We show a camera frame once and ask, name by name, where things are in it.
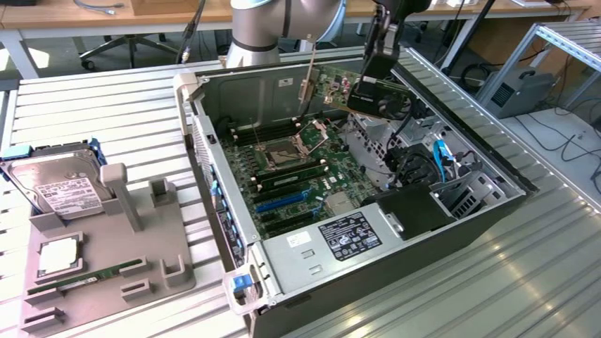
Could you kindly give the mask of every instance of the slotted metal table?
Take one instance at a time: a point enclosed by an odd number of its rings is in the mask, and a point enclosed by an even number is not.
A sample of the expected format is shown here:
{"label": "slotted metal table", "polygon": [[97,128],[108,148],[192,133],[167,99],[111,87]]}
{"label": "slotted metal table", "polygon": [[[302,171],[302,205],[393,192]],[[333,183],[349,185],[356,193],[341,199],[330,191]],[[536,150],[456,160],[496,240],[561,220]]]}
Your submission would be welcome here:
{"label": "slotted metal table", "polygon": [[[361,48],[320,52],[358,55]],[[306,57],[289,54],[284,61]],[[540,188],[476,242],[286,337],[593,337],[601,334],[601,221],[544,158],[413,51],[400,63]],[[196,288],[55,337],[247,337],[228,308],[223,267],[189,171],[171,88],[179,72],[217,62],[21,81],[8,93],[3,147],[59,144],[93,134],[139,187],[177,186]],[[19,335],[29,223],[27,202],[0,183],[0,337]]]}
{"label": "slotted metal table", "polygon": [[[522,41],[517,45],[516,50],[510,54],[508,62],[505,63],[498,74],[485,85],[485,88],[478,93],[480,104],[486,106],[490,101],[505,76],[518,63],[524,52],[528,50],[536,37],[542,38],[550,45],[560,48],[565,53],[577,58],[592,69],[594,69],[593,75],[584,82],[576,92],[572,94],[565,102],[565,106],[569,108],[576,102],[577,98],[586,91],[586,88],[601,76],[601,20],[592,19],[578,22],[565,23],[536,23]],[[549,50],[541,53],[540,57],[532,62],[532,66],[536,67],[545,58]]]}

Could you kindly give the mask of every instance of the metal rack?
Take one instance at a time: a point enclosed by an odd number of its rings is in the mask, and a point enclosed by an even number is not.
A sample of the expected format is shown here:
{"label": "metal rack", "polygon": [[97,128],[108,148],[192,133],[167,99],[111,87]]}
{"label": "metal rack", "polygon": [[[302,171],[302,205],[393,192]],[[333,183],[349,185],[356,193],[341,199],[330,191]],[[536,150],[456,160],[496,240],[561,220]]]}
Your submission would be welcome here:
{"label": "metal rack", "polygon": [[[528,50],[536,37],[542,38],[549,44],[558,47],[596,71],[566,100],[566,107],[573,104],[580,95],[586,91],[586,88],[601,76],[601,21],[588,20],[576,23],[536,23],[510,54],[501,71],[494,78],[488,81],[488,84],[476,97],[482,106],[490,101],[505,76],[518,63],[520,57],[524,55],[524,52]],[[546,53],[548,52],[542,53],[541,56],[536,58],[530,64],[532,66],[540,64]]]}

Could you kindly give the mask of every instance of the warning label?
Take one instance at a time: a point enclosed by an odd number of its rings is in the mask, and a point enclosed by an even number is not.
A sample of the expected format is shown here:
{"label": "warning label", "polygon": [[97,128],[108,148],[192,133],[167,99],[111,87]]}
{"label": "warning label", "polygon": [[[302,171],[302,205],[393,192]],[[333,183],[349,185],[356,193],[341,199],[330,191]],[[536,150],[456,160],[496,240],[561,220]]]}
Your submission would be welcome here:
{"label": "warning label", "polygon": [[362,213],[354,213],[321,225],[320,231],[338,261],[382,244]]}
{"label": "warning label", "polygon": [[100,198],[87,177],[36,187],[36,191],[59,215],[100,206]]}

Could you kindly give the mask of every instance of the white sticker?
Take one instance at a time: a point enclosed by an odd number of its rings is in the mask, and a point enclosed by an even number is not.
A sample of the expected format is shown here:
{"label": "white sticker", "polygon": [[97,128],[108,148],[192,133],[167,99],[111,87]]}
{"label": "white sticker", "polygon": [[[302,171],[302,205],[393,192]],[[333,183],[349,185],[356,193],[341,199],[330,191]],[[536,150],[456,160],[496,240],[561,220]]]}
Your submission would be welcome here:
{"label": "white sticker", "polygon": [[288,236],[285,239],[288,240],[290,248],[294,248],[296,246],[300,246],[301,244],[310,242],[309,232],[306,231],[298,232],[297,234]]}
{"label": "white sticker", "polygon": [[57,215],[68,215],[100,207],[100,197],[87,177],[35,188]]}
{"label": "white sticker", "polygon": [[292,86],[293,83],[294,83],[294,81],[293,81],[292,77],[289,77],[288,79],[281,79],[278,81],[278,87]]}

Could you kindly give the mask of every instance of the blue cable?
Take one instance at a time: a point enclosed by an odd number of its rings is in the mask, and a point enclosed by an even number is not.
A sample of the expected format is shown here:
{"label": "blue cable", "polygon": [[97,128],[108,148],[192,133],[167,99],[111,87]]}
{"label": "blue cable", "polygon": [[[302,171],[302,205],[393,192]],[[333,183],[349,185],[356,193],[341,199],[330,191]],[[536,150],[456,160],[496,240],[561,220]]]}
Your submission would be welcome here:
{"label": "blue cable", "polygon": [[440,174],[442,176],[442,182],[446,181],[446,177],[444,174],[444,166],[442,166],[442,157],[446,157],[448,159],[453,160],[454,157],[450,155],[450,152],[448,150],[448,147],[441,139],[437,139],[434,144],[432,145],[432,153],[434,155],[434,162],[440,170]]}

